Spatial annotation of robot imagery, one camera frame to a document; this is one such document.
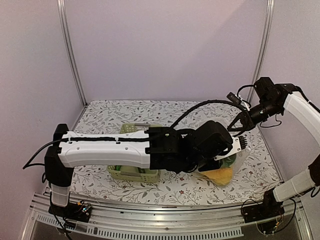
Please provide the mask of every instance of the green basket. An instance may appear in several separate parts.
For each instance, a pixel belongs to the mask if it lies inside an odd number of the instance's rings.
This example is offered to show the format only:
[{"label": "green basket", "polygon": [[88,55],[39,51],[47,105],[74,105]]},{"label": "green basket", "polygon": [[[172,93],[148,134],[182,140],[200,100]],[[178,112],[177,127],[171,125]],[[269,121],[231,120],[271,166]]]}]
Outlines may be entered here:
[{"label": "green basket", "polygon": [[[147,130],[152,127],[162,127],[159,124],[145,124],[145,123],[124,123],[122,124],[120,133],[134,133],[140,130]],[[145,173],[138,172],[126,172],[121,170],[115,170],[115,165],[108,166],[108,172],[111,177],[114,179],[121,179],[126,181],[136,181],[136,182],[144,182],[144,183],[156,183],[159,179],[159,171],[158,170],[150,170],[145,169]]]},{"label": "green basket", "polygon": [[115,170],[115,165],[109,165],[108,171],[114,179],[121,179],[127,181],[136,181],[136,182],[144,182],[144,183],[156,183],[159,178],[158,170],[150,170],[145,169],[146,173],[138,173],[138,172],[125,172]]}]

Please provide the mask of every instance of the floral tablecloth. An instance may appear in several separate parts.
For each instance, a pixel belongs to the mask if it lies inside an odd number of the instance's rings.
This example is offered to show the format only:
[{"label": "floral tablecloth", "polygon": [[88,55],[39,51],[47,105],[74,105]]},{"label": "floral tablecloth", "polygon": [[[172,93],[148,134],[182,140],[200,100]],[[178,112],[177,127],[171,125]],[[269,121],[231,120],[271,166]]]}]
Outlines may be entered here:
[{"label": "floral tablecloth", "polygon": [[[83,134],[116,134],[123,123],[149,123],[170,126],[192,101],[102,100],[92,101],[75,131]],[[223,104],[205,105],[184,118],[176,129],[197,128],[199,122],[225,118],[239,112]],[[106,166],[76,167],[71,191],[96,198],[160,205],[217,205],[260,200],[263,193],[279,184],[280,178],[257,128],[244,133],[251,148],[240,170],[226,187],[214,185],[199,173],[160,171],[157,183],[113,179]]]}]

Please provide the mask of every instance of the plastic bag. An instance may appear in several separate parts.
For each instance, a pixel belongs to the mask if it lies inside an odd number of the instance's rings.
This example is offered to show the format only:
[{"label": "plastic bag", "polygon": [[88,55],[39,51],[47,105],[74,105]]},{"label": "plastic bag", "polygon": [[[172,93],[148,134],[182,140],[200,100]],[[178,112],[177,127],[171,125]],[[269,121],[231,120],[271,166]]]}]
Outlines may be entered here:
[{"label": "plastic bag", "polygon": [[[225,128],[227,128],[229,125],[228,121],[222,117],[215,117],[211,120],[221,123]],[[219,169],[202,171],[199,173],[207,176],[217,186],[225,187],[231,182],[233,176],[240,170],[241,165],[244,163],[249,154],[250,149],[247,146],[242,151],[222,159],[222,165]]]}]

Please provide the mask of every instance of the white partition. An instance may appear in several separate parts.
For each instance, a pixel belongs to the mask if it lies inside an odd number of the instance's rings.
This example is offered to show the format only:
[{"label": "white partition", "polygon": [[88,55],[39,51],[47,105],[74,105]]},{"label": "white partition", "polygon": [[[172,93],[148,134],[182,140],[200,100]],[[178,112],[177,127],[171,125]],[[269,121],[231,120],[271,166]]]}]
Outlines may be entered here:
[{"label": "white partition", "polygon": [[0,1],[0,31],[0,239],[17,240],[34,192],[44,188],[43,166],[22,167],[82,106],[56,1]]},{"label": "white partition", "polygon": [[250,84],[267,1],[65,1],[88,101],[225,98]]},{"label": "white partition", "polygon": [[[261,76],[275,83],[293,83],[320,107],[320,2],[277,0]],[[262,133],[281,169],[289,179],[306,169],[320,148],[306,129],[289,113],[282,125]],[[320,239],[320,194],[302,198],[314,239]]]}]

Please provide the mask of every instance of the ventilation grille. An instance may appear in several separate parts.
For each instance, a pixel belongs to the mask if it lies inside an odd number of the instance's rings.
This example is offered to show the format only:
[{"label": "ventilation grille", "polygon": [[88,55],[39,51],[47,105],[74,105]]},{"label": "ventilation grille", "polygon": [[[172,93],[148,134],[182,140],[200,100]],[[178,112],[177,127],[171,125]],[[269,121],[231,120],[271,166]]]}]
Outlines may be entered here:
[{"label": "ventilation grille", "polygon": [[[53,216],[39,213],[39,222],[60,227]],[[109,240],[223,240],[242,237],[241,227],[234,227],[225,230],[216,230],[207,233],[132,233],[128,231],[114,231],[102,227],[88,226],[86,234],[102,237]]]}]

